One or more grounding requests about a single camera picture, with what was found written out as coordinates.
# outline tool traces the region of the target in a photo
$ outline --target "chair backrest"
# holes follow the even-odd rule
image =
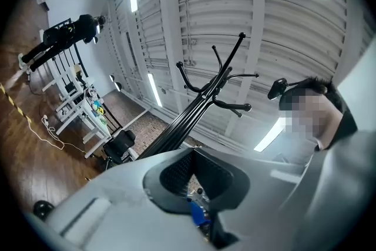
[[[117,137],[109,141],[107,145],[115,150],[119,156],[122,156],[126,150],[135,145],[135,139],[135,134],[131,130],[121,130]]]

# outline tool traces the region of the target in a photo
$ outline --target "gray surface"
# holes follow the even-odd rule
[[[260,225],[277,214],[295,188],[294,184],[271,178],[271,170],[302,174],[304,167],[251,160],[211,149],[205,151],[233,164],[250,178],[250,190],[240,206],[219,214],[225,231],[240,239],[225,249],[240,250],[245,243],[248,244],[248,237],[259,232]],[[85,250],[124,250],[125,247],[139,250],[214,250],[203,239],[190,216],[162,211],[143,190],[145,173],[155,164],[181,152],[176,150],[111,168],[59,205],[48,217],[47,224],[60,233],[93,198],[106,198],[113,205],[93,229],[83,248]]]

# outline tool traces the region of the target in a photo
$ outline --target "black pants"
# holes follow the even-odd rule
[[[34,57],[47,50],[48,48],[49,47],[42,42],[41,44],[34,47],[27,55],[24,55],[22,57],[22,61],[24,63],[29,63]],[[52,45],[52,47],[44,55],[37,59],[32,65],[30,65],[31,71],[35,71],[38,67],[43,65],[54,56],[58,55],[63,50],[64,49],[61,48],[61,46],[58,44]]]

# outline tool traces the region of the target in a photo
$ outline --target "sneaker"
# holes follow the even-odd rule
[[[22,60],[23,56],[24,55],[22,53],[18,55],[18,66],[20,69],[23,69],[26,66],[26,63]]]
[[[62,110],[59,110],[59,111],[57,112],[57,116],[58,116],[58,118],[61,120],[61,119],[64,117],[64,113],[63,113],[63,111],[62,111]]]

